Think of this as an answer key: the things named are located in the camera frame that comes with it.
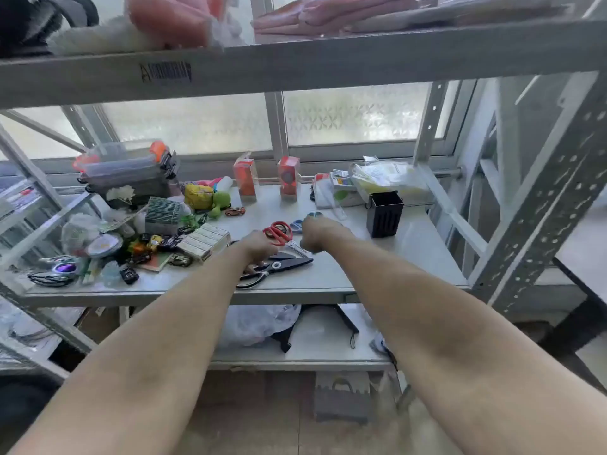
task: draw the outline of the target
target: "black pen holder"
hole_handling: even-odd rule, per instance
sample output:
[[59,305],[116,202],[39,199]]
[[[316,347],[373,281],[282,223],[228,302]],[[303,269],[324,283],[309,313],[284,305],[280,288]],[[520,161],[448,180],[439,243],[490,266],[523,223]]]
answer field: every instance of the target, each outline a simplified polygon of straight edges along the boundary
[[372,193],[366,206],[367,229],[372,238],[386,238],[396,235],[401,220],[402,199],[395,191]]

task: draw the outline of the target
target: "green toy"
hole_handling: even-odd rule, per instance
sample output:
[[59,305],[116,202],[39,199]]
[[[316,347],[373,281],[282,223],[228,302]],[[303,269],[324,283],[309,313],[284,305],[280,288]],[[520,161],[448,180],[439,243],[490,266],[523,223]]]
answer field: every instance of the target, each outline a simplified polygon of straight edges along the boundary
[[209,212],[209,217],[217,218],[221,215],[222,209],[230,206],[232,199],[227,191],[216,191],[213,194],[213,209]]

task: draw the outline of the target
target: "left arm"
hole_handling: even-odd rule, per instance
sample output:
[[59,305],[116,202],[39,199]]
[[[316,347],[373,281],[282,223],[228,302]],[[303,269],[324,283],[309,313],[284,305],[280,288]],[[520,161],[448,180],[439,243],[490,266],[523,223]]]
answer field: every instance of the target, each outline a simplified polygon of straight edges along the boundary
[[253,232],[157,298],[85,358],[10,455],[169,454],[239,277],[274,252]]

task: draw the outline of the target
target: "yellow plastic bag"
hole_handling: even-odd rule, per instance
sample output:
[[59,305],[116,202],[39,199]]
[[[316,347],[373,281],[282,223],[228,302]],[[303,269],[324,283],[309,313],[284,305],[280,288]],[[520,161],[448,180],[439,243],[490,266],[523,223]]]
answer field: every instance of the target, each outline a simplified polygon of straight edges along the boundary
[[213,208],[213,189],[204,185],[188,184],[183,193],[185,203],[194,210]]

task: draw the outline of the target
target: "barcode sticker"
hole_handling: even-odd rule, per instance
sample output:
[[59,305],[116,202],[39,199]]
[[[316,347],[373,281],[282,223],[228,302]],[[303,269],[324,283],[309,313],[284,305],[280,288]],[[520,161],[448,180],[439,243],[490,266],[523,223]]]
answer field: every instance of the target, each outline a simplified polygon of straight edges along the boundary
[[144,83],[192,83],[192,67],[182,60],[139,64]]

